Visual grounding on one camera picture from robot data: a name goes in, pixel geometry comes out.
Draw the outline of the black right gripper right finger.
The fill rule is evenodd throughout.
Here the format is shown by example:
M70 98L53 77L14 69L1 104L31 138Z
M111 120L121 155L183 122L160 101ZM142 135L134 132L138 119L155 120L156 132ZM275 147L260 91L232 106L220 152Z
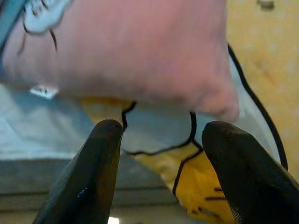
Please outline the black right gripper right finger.
M236 224L299 224L299 183L253 135L212 121L202 144Z

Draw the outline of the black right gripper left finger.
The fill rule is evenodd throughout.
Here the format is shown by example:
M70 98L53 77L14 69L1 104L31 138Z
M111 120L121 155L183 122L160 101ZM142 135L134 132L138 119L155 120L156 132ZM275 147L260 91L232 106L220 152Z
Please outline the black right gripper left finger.
M108 224L122 134L113 119L93 128L53 184L34 224Z

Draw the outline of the yellow cartoon print blanket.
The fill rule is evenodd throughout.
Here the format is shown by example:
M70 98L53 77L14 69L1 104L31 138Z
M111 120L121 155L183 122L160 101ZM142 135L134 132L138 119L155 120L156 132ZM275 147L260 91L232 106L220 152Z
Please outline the yellow cartoon print blanket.
M228 42L240 100L235 126L299 182L299 0L228 0ZM202 148L202 131L212 117L109 98L82 104L92 122L124 125L121 152L158 174L190 216L234 223Z

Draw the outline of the pink pillow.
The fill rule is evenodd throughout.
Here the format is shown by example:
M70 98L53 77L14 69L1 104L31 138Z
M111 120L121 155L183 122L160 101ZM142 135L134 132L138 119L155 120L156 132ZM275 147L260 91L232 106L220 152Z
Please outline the pink pillow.
M228 0L0 0L0 82L234 121Z

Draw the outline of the bed with white sheet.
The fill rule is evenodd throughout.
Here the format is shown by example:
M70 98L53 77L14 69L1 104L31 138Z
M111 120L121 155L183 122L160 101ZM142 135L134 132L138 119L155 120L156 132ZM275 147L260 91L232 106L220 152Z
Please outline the bed with white sheet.
M0 84L0 211L39 210L93 127L76 101ZM121 153L114 207L177 203L156 174Z

